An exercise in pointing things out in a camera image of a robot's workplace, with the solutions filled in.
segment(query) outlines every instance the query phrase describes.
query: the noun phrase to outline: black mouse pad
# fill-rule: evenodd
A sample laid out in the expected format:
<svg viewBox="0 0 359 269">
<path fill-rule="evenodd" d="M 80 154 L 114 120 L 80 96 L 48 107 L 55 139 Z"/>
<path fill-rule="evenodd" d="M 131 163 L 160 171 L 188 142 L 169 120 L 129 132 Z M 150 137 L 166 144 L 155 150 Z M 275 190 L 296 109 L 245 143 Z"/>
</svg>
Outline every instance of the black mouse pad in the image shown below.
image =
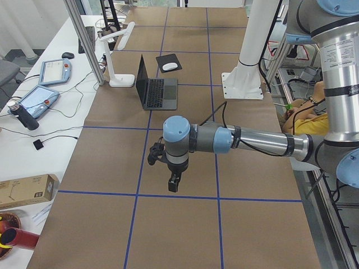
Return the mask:
<svg viewBox="0 0 359 269">
<path fill-rule="evenodd" d="M 172 71 L 176 71 L 176 70 L 181 70 L 182 66 L 177 58 L 177 56 L 175 54 L 168 54 L 168 55 L 164 55 L 164 56 L 158 56 L 156 57 L 157 63 L 158 63 L 158 67 L 161 70 L 161 73 L 168 73 L 168 72 L 172 72 Z M 169 71 L 165 71 L 162 69 L 162 67 L 166 64 L 166 63 L 177 63 L 177 68 L 169 70 Z"/>
</svg>

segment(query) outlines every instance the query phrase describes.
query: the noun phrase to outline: white table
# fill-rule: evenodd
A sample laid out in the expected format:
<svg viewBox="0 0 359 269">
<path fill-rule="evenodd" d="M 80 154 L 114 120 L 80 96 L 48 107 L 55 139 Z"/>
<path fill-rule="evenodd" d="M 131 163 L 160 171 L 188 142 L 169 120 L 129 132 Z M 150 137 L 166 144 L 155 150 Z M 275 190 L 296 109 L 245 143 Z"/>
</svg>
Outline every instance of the white table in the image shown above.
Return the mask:
<svg viewBox="0 0 359 269">
<path fill-rule="evenodd" d="M 85 26 L 94 26 L 96 22 L 98 22 L 96 25 L 99 26 L 99 20 L 101 18 L 102 16 L 82 17 Z M 72 52 L 75 54 L 75 57 L 70 60 L 72 64 L 72 74 L 69 82 L 63 85 L 51 86 L 51 88 L 59 92 L 64 92 L 72 88 L 91 72 L 86 55 L 78 54 L 77 47 L 77 35 L 71 20 L 68 18 L 37 63 L 31 69 L 28 77 L 39 74 L 43 61 L 60 59 L 63 52 Z M 95 54 L 98 60 L 101 59 L 103 53 L 103 44 L 97 40 Z M 19 86 L 14 96 L 24 96 L 36 86 L 37 83 L 38 77 L 28 79 Z M 26 129 L 11 115 L 0 117 L 0 127 L 30 135 L 41 135 L 59 129 L 82 126 L 94 100 L 97 87 L 98 84 L 93 73 L 88 75 L 85 81 L 78 85 L 77 89 L 83 93 L 84 97 L 78 112 L 72 118 L 66 118 L 59 112 L 49 110 L 44 117 L 39 119 L 40 127 L 34 131 Z M 80 98 L 81 94 L 75 89 L 72 89 L 71 91 L 62 94 L 52 108 L 62 111 L 65 115 L 73 115 Z M 8 109 L 5 107 L 0 115 L 7 114 L 7 111 Z M 61 181 L 77 140 L 68 137 L 57 137 L 44 143 L 44 147 L 39 151 L 35 149 L 33 142 L 37 139 L 44 140 L 56 135 L 78 137 L 81 130 L 81 128 L 78 128 L 43 137 L 31 138 L 22 134 L 11 133 L 3 129 L 0 132 L 0 181 L 41 174 L 55 174 L 59 181 Z M 9 210 L 2 210 L 0 212 L 13 212 L 17 214 L 21 219 L 23 229 L 40 234 L 45 221 L 36 226 L 31 218 L 51 203 L 52 202 L 46 202 L 37 205 L 22 206 L 11 208 Z M 14 248 L 6 258 L 0 260 L 0 268 L 26 268 L 32 253 L 33 252 L 29 250 Z"/>
</svg>

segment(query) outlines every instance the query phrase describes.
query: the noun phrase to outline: black bottle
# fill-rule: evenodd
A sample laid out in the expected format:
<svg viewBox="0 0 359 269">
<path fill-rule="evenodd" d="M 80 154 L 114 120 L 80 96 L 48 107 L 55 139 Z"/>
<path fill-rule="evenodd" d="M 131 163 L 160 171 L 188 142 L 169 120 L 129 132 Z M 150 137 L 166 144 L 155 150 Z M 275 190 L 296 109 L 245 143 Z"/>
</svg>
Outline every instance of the black bottle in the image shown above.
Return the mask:
<svg viewBox="0 0 359 269">
<path fill-rule="evenodd" d="M 26 109 L 17 101 L 10 100 L 6 104 L 13 114 L 21 123 L 29 130 L 35 130 L 39 127 L 39 123 Z"/>
</svg>

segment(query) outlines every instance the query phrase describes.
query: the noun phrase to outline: laptop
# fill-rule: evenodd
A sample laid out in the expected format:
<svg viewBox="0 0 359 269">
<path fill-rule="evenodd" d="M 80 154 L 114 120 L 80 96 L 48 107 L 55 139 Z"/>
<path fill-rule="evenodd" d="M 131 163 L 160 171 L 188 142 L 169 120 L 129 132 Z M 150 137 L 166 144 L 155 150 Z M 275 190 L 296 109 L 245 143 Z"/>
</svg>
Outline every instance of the laptop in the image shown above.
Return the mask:
<svg viewBox="0 0 359 269">
<path fill-rule="evenodd" d="M 177 79 L 148 78 L 143 55 L 141 55 L 136 88 L 145 110 L 177 109 Z"/>
</svg>

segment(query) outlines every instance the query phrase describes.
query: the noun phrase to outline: office chair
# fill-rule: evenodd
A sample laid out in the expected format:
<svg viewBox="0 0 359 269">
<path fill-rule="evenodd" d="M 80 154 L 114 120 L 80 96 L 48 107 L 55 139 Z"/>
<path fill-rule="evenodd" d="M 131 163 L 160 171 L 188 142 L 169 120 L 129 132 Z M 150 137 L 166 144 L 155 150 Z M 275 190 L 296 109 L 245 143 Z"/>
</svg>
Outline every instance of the office chair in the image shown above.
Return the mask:
<svg viewBox="0 0 359 269">
<path fill-rule="evenodd" d="M 20 84 L 21 80 L 16 78 L 18 73 L 21 73 L 26 77 L 26 74 L 20 71 L 20 66 L 17 64 L 6 60 L 0 60 L 0 87 L 7 84 L 12 79 L 14 79 L 17 84 Z"/>
</svg>

